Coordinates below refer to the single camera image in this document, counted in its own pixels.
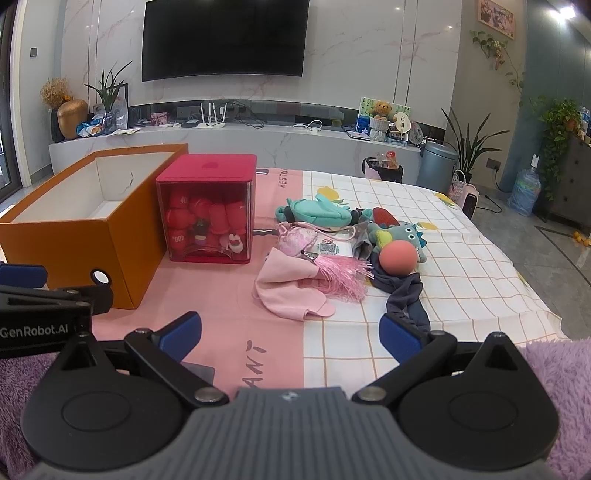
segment gray cabinet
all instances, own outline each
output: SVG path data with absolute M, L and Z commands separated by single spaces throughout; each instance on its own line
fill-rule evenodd
M 561 165 L 561 182 L 549 213 L 583 226 L 591 225 L 591 147 L 574 135 L 569 138 L 569 149 Z

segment pink ball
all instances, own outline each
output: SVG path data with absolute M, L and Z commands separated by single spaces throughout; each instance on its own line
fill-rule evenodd
M 379 264 L 388 275 L 394 277 L 410 275 L 417 263 L 417 249 L 406 240 L 390 242 L 379 253 Z

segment teal plush toy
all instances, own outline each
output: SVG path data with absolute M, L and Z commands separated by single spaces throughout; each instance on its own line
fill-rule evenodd
M 349 210 L 331 202 L 322 194 L 316 195 L 316 200 L 287 199 L 286 207 L 279 207 L 275 211 L 278 222 L 306 222 L 325 229 L 340 229 L 348 225 L 356 225 L 359 221 L 371 220 L 371 210 Z
M 400 226 L 381 228 L 372 222 L 368 225 L 368 236 L 369 241 L 375 245 L 374 252 L 380 253 L 382 248 L 394 240 L 406 240 L 417 249 L 419 263 L 427 261 L 427 256 L 423 252 L 423 247 L 427 245 L 427 242 L 422 239 L 423 233 L 417 232 L 415 225 L 400 222 Z

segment white marble countertop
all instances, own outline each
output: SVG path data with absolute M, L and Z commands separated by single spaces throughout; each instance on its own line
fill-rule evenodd
M 273 124 L 266 124 L 263 128 L 253 128 L 250 125 L 245 125 L 242 123 L 227 123 L 223 128 L 182 128 L 182 127 L 132 127 L 132 128 L 139 128 L 139 132 L 136 132 L 131 135 L 124 135 L 124 137 L 132 137 L 134 135 L 141 135 L 146 133 L 154 133 L 154 132 L 168 132 L 168 131 L 181 131 L 181 132 L 189 132 L 189 131 L 197 131 L 197 132 L 211 132 L 211 131 L 255 131 L 255 132 L 273 132 L 279 134 L 298 134 L 298 135 L 310 135 L 314 137 L 329 137 L 329 138 L 342 138 L 345 140 L 353 141 L 353 142 L 360 142 L 364 144 L 373 144 L 377 145 L 381 148 L 384 147 L 392 147 L 393 150 L 406 150 L 406 151 L 413 151 L 418 152 L 420 149 L 414 146 L 403 146 L 398 144 L 387 144 L 385 142 L 376 142 L 374 140 L 360 140 L 357 138 L 351 138 L 345 131 L 342 130 L 329 130 L 329 129 L 322 129 L 318 134 L 313 134 L 307 128 L 295 128 L 290 125 L 273 125 Z M 112 135 L 105 135 L 103 137 L 95 137 L 95 138 L 113 138 Z M 70 142 L 85 142 L 92 140 L 91 138 L 76 138 L 75 140 L 70 140 Z
M 131 135 L 106 135 L 50 145 L 53 172 L 58 173 L 92 152 L 145 145 L 189 145 L 190 153 L 251 153 L 259 167 L 325 171 L 363 176 L 362 162 L 388 150 L 404 168 L 403 181 L 414 184 L 421 164 L 420 149 L 353 139 L 345 131 L 324 129 L 313 134 L 292 125 L 253 128 L 228 123 L 223 128 L 141 127 Z

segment purple fluffy blanket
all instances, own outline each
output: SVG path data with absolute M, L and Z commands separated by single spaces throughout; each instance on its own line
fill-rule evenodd
M 591 339 L 533 342 L 521 353 L 560 416 L 560 433 L 548 464 L 564 480 L 579 480 L 591 469 Z M 33 467 L 20 416 L 54 358 L 51 354 L 0 360 L 0 461 L 13 480 Z
M 0 462 L 13 480 L 34 465 L 21 433 L 21 412 L 55 357 L 56 354 L 49 353 L 0 360 Z
M 579 480 L 591 469 L 591 339 L 533 342 L 521 353 L 560 418 L 547 463 L 564 480 Z

